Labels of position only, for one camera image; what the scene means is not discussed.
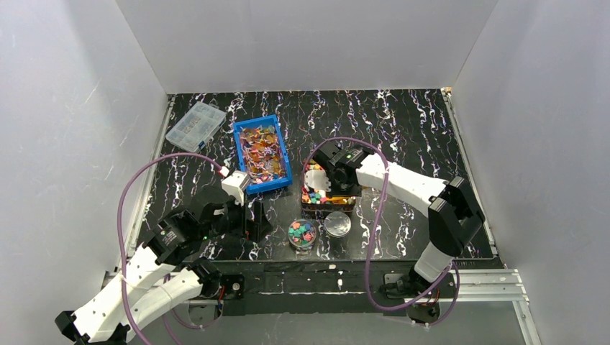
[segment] clear plastic container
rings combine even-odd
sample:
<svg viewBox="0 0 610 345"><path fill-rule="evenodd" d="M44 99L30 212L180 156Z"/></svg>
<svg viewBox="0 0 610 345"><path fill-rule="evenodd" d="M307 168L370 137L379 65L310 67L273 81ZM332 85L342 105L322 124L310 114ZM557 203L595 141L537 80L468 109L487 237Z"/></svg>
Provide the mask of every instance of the clear plastic container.
<svg viewBox="0 0 610 345"><path fill-rule="evenodd" d="M307 219L297 219L288 228L288 241L298 250L311 249L317 238L316 226Z"/></svg>
<svg viewBox="0 0 610 345"><path fill-rule="evenodd" d="M165 138L188 152L199 153L227 118L227 113L208 104L197 102L186 115L170 129Z"/></svg>

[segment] table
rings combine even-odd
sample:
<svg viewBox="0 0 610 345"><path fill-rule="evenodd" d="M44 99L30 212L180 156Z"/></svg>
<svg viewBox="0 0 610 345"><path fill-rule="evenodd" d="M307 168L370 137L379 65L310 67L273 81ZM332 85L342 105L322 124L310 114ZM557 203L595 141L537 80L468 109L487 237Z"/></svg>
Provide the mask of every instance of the table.
<svg viewBox="0 0 610 345"><path fill-rule="evenodd" d="M364 190L352 212L352 228L335 239L320 228L314 248L296 253L288 243L290 223L301 218L299 178L306 156L327 137L354 137L370 142L391 161L428 176L450 180L467 177L464 162L440 90L283 91L194 93L176 95L166 131L197 101L227 112L227 121L203 155L228 167L238 167L232 124L259 116L278 116L290 158L293 185L258 195L263 201L271 234L258 244L239 239L219 244L206 241L202 255L216 260L319 261L365 258L368 234L379 192ZM180 152L164 141L161 155ZM174 158L155 171L141 236L172 208L191 202L205 185L220 185L209 164L193 158ZM388 197L378 229L373 259L417 259L428 244L427 219L418 211ZM492 258L485 231L479 231L464 258Z"/></svg>

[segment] black marble table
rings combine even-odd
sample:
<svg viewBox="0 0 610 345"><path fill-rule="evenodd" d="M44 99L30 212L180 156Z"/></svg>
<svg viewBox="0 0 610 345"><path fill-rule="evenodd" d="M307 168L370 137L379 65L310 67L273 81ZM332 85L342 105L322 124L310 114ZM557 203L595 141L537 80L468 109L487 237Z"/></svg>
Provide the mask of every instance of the black marble table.
<svg viewBox="0 0 610 345"><path fill-rule="evenodd" d="M450 180L467 177L458 142L440 90L286 91L196 93L176 96L167 130L197 101L227 112L227 121L203 155L221 165L237 167L232 124L259 116L278 116L294 183L288 188L255 196L263 201L275 227L258 244L219 244L207 241L201 253L228 260L358 260L364 259L372 227L377 190L364 190L351 215L352 228L334 239L319 228L314 248L296 253L288 243L289 224L301 218L298 184L302 162L324 138L354 137L381 148L389 160L428 176ZM180 152L165 141L161 155ZM148 198L141 236L173 207L188 204L205 185L220 185L209 164L193 158L160 163ZM414 208L388 197L377 232L374 259L417 259L428 243L428 222ZM484 231L479 231L464 258L491 258Z"/></svg>

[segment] marble tabletop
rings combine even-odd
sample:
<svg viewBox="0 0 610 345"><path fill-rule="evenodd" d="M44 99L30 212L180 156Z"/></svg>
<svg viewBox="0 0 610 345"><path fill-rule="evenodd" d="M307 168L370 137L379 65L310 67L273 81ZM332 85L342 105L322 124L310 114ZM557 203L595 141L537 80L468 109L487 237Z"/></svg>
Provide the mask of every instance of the marble tabletop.
<svg viewBox="0 0 610 345"><path fill-rule="evenodd" d="M274 230L257 244L244 240L207 241L201 254L228 260L355 260L364 259L379 192L364 190L351 214L352 228L335 239L319 227L309 252L297 253L288 243L292 221L301 218L298 184L303 161L328 137L354 137L377 145L391 161L427 176L450 180L467 177L455 132L440 90L284 91L179 94L172 108L169 130L197 101L227 112L227 121L203 155L237 167L232 124L276 114L290 158L293 185L258 195ZM180 152L164 141L161 155ZM156 226L172 208L187 204L205 185L220 185L209 164L193 158L160 163L148 197L141 236ZM374 259L417 259L428 244L428 221L411 206L388 197L373 246ZM491 258L489 240L479 231L464 258Z"/></svg>

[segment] floor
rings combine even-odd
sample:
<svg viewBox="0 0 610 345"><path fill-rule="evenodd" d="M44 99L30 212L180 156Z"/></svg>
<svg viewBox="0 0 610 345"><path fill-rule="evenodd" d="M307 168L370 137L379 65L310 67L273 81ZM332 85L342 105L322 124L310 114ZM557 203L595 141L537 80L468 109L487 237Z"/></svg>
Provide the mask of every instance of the floor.
<svg viewBox="0 0 610 345"><path fill-rule="evenodd" d="M169 130L197 101L227 112L227 121L202 152L217 162L237 166L232 124L276 114L295 181L302 162L324 138L346 136L378 145L388 159L415 172L450 180L467 177L455 132L440 90L286 91L195 93L176 96ZM165 141L161 155L180 152ZM162 162L154 182L140 236L173 207L188 204L205 185L219 185L208 164L190 158ZM352 212L352 228L342 239L324 229L314 248L297 254L287 240L289 224L301 217L299 186L256 196L263 201L274 231L258 244L212 239L202 254L216 260L354 260L364 259L373 206L378 192L365 190ZM417 259L428 243L427 219L409 205L388 198L378 230L374 259ZM493 257L489 240L479 231L464 258Z"/></svg>

